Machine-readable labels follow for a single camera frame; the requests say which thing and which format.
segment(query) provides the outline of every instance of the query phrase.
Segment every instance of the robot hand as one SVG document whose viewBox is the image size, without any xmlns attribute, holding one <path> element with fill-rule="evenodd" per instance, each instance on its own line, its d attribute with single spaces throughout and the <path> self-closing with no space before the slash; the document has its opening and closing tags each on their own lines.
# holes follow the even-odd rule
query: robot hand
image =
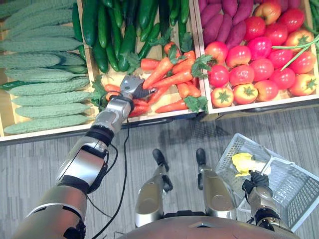
<svg viewBox="0 0 319 239">
<path fill-rule="evenodd" d="M 79 139 L 61 166 L 57 183 L 19 225 L 13 239 L 83 239 L 87 194 L 95 191 L 106 175 L 114 134 L 133 110 L 132 99 L 145 97 L 144 80 L 126 76 L 121 95 L 112 96 L 84 137 Z"/>
</svg>

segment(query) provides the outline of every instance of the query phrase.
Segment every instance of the cable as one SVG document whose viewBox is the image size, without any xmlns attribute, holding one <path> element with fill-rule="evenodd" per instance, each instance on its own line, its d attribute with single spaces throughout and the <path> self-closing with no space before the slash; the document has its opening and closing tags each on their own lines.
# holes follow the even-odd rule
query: cable
<svg viewBox="0 0 319 239">
<path fill-rule="evenodd" d="M 124 182 L 123 182 L 123 189 L 122 189 L 122 194 L 121 194 L 121 199 L 120 199 L 120 202 L 119 202 L 119 205 L 118 205 L 118 208 L 116 209 L 114 215 L 112 216 L 112 218 L 108 221 L 108 223 L 94 236 L 92 237 L 92 239 L 96 239 L 100 234 L 102 234 L 105 229 L 112 223 L 112 221 L 115 219 L 115 217 L 117 216 L 117 214 L 119 213 L 120 211 L 120 208 L 121 208 L 121 205 L 122 205 L 122 202 L 123 202 L 123 198 L 124 198 L 124 192 L 125 192 L 125 186 L 126 186 L 126 179 L 127 179 L 127 176 L 128 176 L 128 166 L 127 166 L 127 155 L 126 155 L 126 142 L 128 141 L 130 137 L 130 128 L 128 127 L 128 135 L 124 141 L 124 162 L 125 162 L 125 175 L 124 175 Z"/>
<path fill-rule="evenodd" d="M 102 213 L 104 216 L 107 216 L 108 218 L 112 218 L 110 215 L 107 215 L 105 212 L 103 212 L 101 209 L 99 209 L 95 204 L 92 202 L 92 200 L 89 198 L 89 196 L 86 196 L 86 198 L 89 200 L 89 202 L 92 204 L 92 206 L 98 210 L 100 213 Z"/>
<path fill-rule="evenodd" d="M 118 155 L 119 155 L 118 149 L 117 149 L 114 145 L 112 145 L 111 143 L 110 143 L 110 145 L 113 147 L 113 149 L 115 149 L 115 151 L 116 151 L 116 156 L 115 156 L 115 159 L 114 159 L 112 165 L 111 165 L 110 168 L 108 168 L 108 170 L 106 171 L 106 174 L 108 174 L 108 173 L 111 171 L 111 169 L 112 169 L 113 166 L 115 165 L 115 163 L 116 163 L 116 161 L 117 161 L 117 159 L 118 159 Z"/>
</svg>

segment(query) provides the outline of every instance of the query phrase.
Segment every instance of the plastic basket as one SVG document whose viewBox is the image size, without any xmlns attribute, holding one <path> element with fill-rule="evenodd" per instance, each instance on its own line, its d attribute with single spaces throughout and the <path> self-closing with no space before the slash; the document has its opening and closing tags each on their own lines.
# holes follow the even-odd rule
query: plastic basket
<svg viewBox="0 0 319 239">
<path fill-rule="evenodd" d="M 231 188 L 239 211 L 250 213 L 241 189 L 250 176 L 235 177 L 238 171 L 232 163 L 232 156 L 243 152 L 254 155 L 256 161 L 266 164 L 262 172 L 271 167 L 269 187 L 273 190 L 279 214 L 291 230 L 296 231 L 319 203 L 319 178 L 237 133 L 219 160 L 216 173 Z"/>
</svg>

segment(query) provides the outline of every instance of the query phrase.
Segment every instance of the tomato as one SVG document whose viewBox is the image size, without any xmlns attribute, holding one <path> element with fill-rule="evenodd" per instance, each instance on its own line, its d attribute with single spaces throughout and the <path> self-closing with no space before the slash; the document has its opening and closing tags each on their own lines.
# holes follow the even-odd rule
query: tomato
<svg viewBox="0 0 319 239">
<path fill-rule="evenodd" d="M 289 68 L 296 74 L 304 74 L 314 68 L 316 59 L 316 56 L 310 51 L 305 51 L 289 65 Z"/>
<path fill-rule="evenodd" d="M 316 89 L 316 78 L 312 74 L 300 74 L 296 76 L 295 83 L 289 88 L 295 96 L 310 95 Z"/>
<path fill-rule="evenodd" d="M 298 30 L 294 31 L 289 34 L 287 41 L 285 42 L 286 46 L 298 46 L 298 45 L 303 45 L 307 44 L 311 41 L 313 41 L 314 35 L 307 31 L 307 30 Z M 300 51 L 301 48 L 294 48 L 292 49 L 293 52 L 298 52 Z"/>
<path fill-rule="evenodd" d="M 305 21 L 305 14 L 298 8 L 287 10 L 278 20 L 287 26 L 288 32 L 296 31 Z"/>
<path fill-rule="evenodd" d="M 271 40 L 272 45 L 280 46 L 288 37 L 286 25 L 281 23 L 273 23 L 266 27 L 265 35 Z"/>
<path fill-rule="evenodd" d="M 267 58 L 272 47 L 271 40 L 265 36 L 260 36 L 251 40 L 248 42 L 247 46 L 250 49 L 252 60 Z"/>
<path fill-rule="evenodd" d="M 233 90 L 234 100 L 240 104 L 250 104 L 258 96 L 258 91 L 253 84 L 238 85 Z"/>
<path fill-rule="evenodd" d="M 250 41 L 258 36 L 262 36 L 266 30 L 265 21 L 259 16 L 251 16 L 245 20 L 246 34 L 244 39 Z"/>
<path fill-rule="evenodd" d="M 208 71 L 208 80 L 212 86 L 222 87 L 229 82 L 229 72 L 222 65 L 214 65 L 211 71 Z"/>
<path fill-rule="evenodd" d="M 272 51 L 268 59 L 271 60 L 275 69 L 283 67 L 293 57 L 293 51 L 291 49 L 280 49 Z"/>
<path fill-rule="evenodd" d="M 255 87 L 258 90 L 258 101 L 271 101 L 279 91 L 276 83 L 269 80 L 259 81 L 255 84 Z"/>
<path fill-rule="evenodd" d="M 266 25 L 269 25 L 279 18 L 280 13 L 280 4 L 275 1 L 270 1 L 259 5 L 254 11 L 254 16 L 262 17 L 265 20 Z"/>
<path fill-rule="evenodd" d="M 213 56 L 213 64 L 223 64 L 228 54 L 228 48 L 224 42 L 214 41 L 206 46 L 205 54 Z"/>
<path fill-rule="evenodd" d="M 252 83 L 254 78 L 254 69 L 248 65 L 237 66 L 229 73 L 229 80 L 233 86 Z"/>
<path fill-rule="evenodd" d="M 271 60 L 267 58 L 258 59 L 250 63 L 255 72 L 254 81 L 263 81 L 271 77 L 275 68 Z"/>
<path fill-rule="evenodd" d="M 283 71 L 281 69 L 277 69 L 271 75 L 269 80 L 275 82 L 278 86 L 278 89 L 284 90 L 291 87 L 295 80 L 296 75 L 292 69 L 285 68 Z"/>
<path fill-rule="evenodd" d="M 235 46 L 228 52 L 226 64 L 229 67 L 248 64 L 251 59 L 251 52 L 247 46 Z"/>
<path fill-rule="evenodd" d="M 215 88 L 210 96 L 213 105 L 217 108 L 231 106 L 234 101 L 234 94 L 231 89 L 227 87 Z"/>
</svg>

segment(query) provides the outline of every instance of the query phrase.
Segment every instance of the gray carpet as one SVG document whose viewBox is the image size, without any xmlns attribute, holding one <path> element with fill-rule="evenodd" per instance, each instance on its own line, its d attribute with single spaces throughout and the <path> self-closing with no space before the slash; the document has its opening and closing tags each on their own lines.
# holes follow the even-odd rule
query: gray carpet
<svg viewBox="0 0 319 239">
<path fill-rule="evenodd" d="M 177 120 L 172 123 L 131 129 L 128 142 L 128 182 L 119 215 L 102 234 L 118 238 L 135 228 L 134 206 L 139 188 L 148 180 L 156 163 L 152 150 L 159 148 L 170 164 L 174 190 L 164 198 L 166 213 L 177 210 L 203 211 L 203 195 L 197 189 L 195 152 L 206 150 L 209 164 L 216 166 L 223 151 L 237 132 L 319 175 L 319 108 L 292 110 L 216 122 Z M 91 195 L 94 203 L 112 215 L 118 205 L 124 177 L 123 142 L 127 130 L 113 143 L 120 151 L 114 169 Z M 64 157 L 77 137 L 65 137 L 0 147 L 0 238 L 8 239 L 18 223 L 42 194 L 55 183 Z M 88 205 L 87 238 L 99 231 L 109 218 Z M 316 208 L 297 230 L 302 239 L 319 236 L 319 209 Z"/>
</svg>

